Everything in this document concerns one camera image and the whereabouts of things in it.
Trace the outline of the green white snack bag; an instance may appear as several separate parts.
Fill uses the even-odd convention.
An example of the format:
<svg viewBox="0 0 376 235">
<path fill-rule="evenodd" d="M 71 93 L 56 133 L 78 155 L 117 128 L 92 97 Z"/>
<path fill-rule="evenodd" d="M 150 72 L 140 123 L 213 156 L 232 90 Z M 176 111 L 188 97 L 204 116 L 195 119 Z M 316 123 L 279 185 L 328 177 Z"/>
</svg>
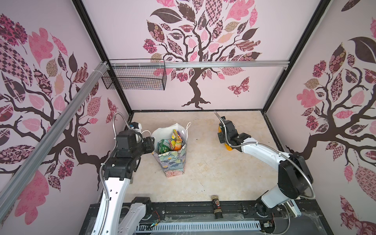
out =
<svg viewBox="0 0 376 235">
<path fill-rule="evenodd" d="M 158 152 L 159 154 L 164 154 L 171 151 L 170 140 L 162 139 L 158 142 Z"/>
</svg>

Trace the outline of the yellow orange snack bag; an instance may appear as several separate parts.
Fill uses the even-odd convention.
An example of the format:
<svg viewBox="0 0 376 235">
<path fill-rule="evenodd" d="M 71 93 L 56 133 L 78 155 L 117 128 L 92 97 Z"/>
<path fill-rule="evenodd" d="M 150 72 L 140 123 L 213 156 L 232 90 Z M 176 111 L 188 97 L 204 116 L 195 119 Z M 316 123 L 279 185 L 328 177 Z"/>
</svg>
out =
<svg viewBox="0 0 376 235">
<path fill-rule="evenodd" d="M 218 139 L 219 139 L 219 142 L 220 142 L 221 144 L 224 144 L 224 145 L 225 145 L 225 147 L 226 147 L 226 149 L 227 149 L 228 151 L 232 151 L 232 150 L 233 150 L 233 149 L 227 144 L 227 142 L 226 142 L 225 135 L 224 135 L 224 132 L 222 131 L 222 126 L 221 126 L 221 125 L 218 126 Z"/>
</svg>

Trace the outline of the orange snack bag with label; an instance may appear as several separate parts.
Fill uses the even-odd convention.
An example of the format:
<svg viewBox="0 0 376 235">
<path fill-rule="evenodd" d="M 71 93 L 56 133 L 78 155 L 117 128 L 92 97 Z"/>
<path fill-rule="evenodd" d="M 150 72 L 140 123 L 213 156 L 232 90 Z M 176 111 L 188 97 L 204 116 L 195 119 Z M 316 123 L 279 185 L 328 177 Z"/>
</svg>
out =
<svg viewBox="0 0 376 235">
<path fill-rule="evenodd" d="M 172 151 L 180 151 L 184 146 L 183 138 L 181 137 L 180 133 L 173 129 L 171 139 L 170 139 L 170 148 Z"/>
</svg>

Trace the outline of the floral paper bag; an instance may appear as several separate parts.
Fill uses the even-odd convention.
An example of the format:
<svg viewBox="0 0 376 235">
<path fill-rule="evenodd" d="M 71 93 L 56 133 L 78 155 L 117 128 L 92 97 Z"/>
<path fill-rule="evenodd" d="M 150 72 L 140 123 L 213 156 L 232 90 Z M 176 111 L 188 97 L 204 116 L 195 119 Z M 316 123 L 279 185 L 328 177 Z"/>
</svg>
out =
<svg viewBox="0 0 376 235">
<path fill-rule="evenodd" d="M 188 149 L 188 129 L 191 124 L 191 122 L 188 122 L 186 126 L 182 126 L 176 123 L 169 127 L 158 128 L 151 134 L 151 136 L 155 138 L 155 150 L 152 152 L 152 155 L 167 178 L 183 175 L 185 173 Z M 180 151 L 171 150 L 170 152 L 159 154 L 158 142 L 162 139 L 170 140 L 173 129 L 176 129 L 180 133 L 184 141 L 184 146 Z"/>
</svg>

